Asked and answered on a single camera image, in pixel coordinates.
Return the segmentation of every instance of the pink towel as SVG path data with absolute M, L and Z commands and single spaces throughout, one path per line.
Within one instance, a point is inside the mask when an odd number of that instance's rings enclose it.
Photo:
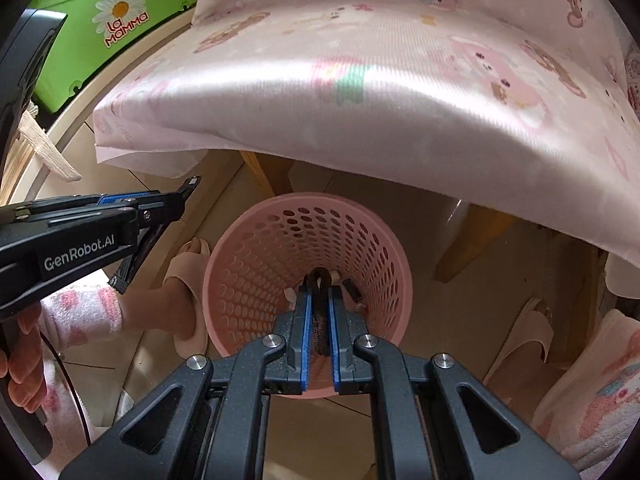
M 531 425 L 585 480 L 606 469 L 639 417 L 640 322 L 612 310 Z

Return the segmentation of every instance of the wooden leg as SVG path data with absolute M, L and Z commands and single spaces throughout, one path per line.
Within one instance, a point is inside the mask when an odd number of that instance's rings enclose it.
M 450 282 L 516 220 L 507 213 L 471 204 L 458 236 L 438 262 L 434 278 Z
M 575 271 L 580 273 L 580 288 L 569 306 L 564 348 L 552 348 L 547 359 L 548 363 L 564 369 L 575 363 L 589 343 L 598 312 L 598 279 L 602 271 L 598 264 L 598 249 L 587 242 L 580 242 L 575 260 Z
M 289 182 L 293 160 L 264 153 L 240 151 L 240 154 L 267 196 L 293 193 Z

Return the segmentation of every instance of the green plastic box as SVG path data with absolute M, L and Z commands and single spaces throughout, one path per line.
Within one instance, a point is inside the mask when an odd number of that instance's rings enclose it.
M 37 100 L 55 112 L 109 59 L 196 0 L 33 0 L 68 18 L 44 64 Z

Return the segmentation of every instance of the blue gripper pad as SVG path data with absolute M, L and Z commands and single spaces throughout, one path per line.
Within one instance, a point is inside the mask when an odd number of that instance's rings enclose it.
M 331 368 L 334 372 L 334 391 L 340 387 L 340 355 L 338 354 L 338 329 L 335 323 L 334 295 L 329 291 L 329 342 L 331 344 Z
M 151 192 L 141 191 L 139 193 L 127 193 L 122 195 L 105 195 L 103 197 L 100 197 L 97 205 L 113 204 L 114 202 L 116 202 L 116 200 L 122 200 L 124 198 L 138 198 L 140 196 L 147 196 L 149 194 L 151 194 Z
M 311 294 L 306 294 L 305 330 L 302 333 L 302 391 L 309 383 L 309 363 L 311 361 Z

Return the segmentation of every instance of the black cable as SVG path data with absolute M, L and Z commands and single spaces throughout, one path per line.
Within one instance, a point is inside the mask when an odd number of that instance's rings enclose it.
M 78 407 L 78 413 L 80 414 L 80 420 L 82 420 L 82 428 L 84 429 L 84 437 L 86 439 L 86 444 L 87 444 L 87 447 L 89 447 L 91 445 L 91 437 L 89 436 L 89 427 L 86 424 L 86 418 L 84 418 L 84 411 L 82 410 L 82 404 L 80 404 L 80 399 L 78 397 L 78 394 L 76 393 L 74 384 L 71 382 L 71 378 L 69 377 L 69 374 L 66 371 L 65 365 L 63 364 L 62 359 L 60 359 L 58 352 L 56 352 L 56 349 L 53 348 L 53 345 L 51 344 L 51 342 L 47 339 L 47 337 L 42 332 L 40 332 L 40 337 L 42 338 L 42 340 L 44 341 L 44 344 L 47 345 L 47 347 L 53 354 L 53 357 L 55 357 L 56 361 L 60 365 L 60 369 L 62 370 L 62 373 L 65 376 L 66 384 L 69 385 L 71 394 L 74 396 L 76 406 Z

